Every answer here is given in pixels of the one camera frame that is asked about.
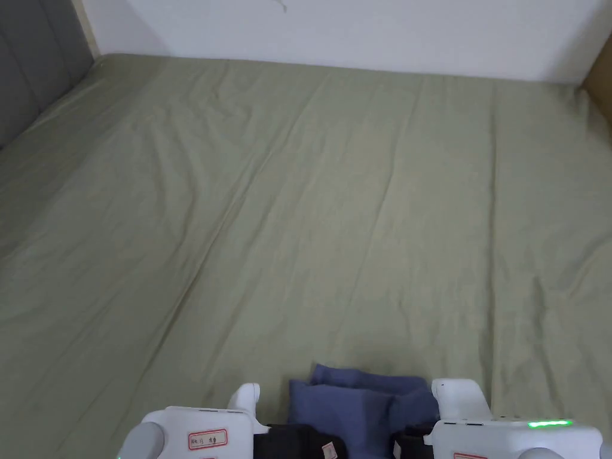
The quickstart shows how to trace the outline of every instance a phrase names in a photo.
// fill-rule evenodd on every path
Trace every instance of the mattress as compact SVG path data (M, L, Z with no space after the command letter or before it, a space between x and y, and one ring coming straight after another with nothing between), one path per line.
M612 151L570 86L107 56L0 155L3 457L315 363L612 424Z

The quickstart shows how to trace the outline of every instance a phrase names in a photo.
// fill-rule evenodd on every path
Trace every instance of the wrinkle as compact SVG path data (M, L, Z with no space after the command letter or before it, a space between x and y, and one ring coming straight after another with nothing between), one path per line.
M486 315L487 332L480 335L479 340L479 358L482 368L490 368L491 372L488 381L483 381L483 393L489 401L493 402L493 386L497 383L496 375L499 375L496 358L496 316L495 316L495 220L497 210L497 184L498 184L498 144L497 144L497 94L495 85L491 94L491 114L490 114L490 129L491 129L491 182L490 182L490 204L489 204L489 232L488 232L488 260L487 260L487 293L488 293L488 308Z
M546 319L546 301L544 296L544 288L542 287L542 282L538 276L533 278L533 295L534 295L534 325L537 327L538 336L540 338L536 339L534 342L534 357L536 357L542 364L542 370L544 372L544 377L546 380L546 385L548 388L548 393L550 394L551 401L554 403L555 408L558 412L563 413L563 403L561 396L561 391L557 386L556 380L554 378L554 372L550 365L550 361L547 357L546 351L544 349L543 338L545 336L545 319Z

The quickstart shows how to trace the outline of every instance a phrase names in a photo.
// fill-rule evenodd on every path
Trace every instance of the folded blue fabric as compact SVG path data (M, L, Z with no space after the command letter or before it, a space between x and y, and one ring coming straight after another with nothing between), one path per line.
M317 365L310 384L289 382L289 423L344 440L351 459L391 458L389 438L436 421L438 403L423 378L379 376Z

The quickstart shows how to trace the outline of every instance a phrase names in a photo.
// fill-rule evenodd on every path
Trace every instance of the black fabric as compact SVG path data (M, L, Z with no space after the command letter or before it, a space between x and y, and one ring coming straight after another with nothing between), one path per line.
M309 425L271 425L266 434L255 435L254 459L329 459L324 447L333 446L338 459L347 459L346 445L341 438L318 432Z
M433 459L433 448L425 444L423 437L431 433L434 425L435 423L420 424L394 433L390 439L390 450L393 457L395 459Z
M92 63L71 0L0 0L0 148Z

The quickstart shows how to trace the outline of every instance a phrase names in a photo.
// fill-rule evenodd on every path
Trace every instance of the upholstered headboard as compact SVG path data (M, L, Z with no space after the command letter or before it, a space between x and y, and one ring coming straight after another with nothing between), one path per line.
M0 0L0 149L92 63L71 0Z

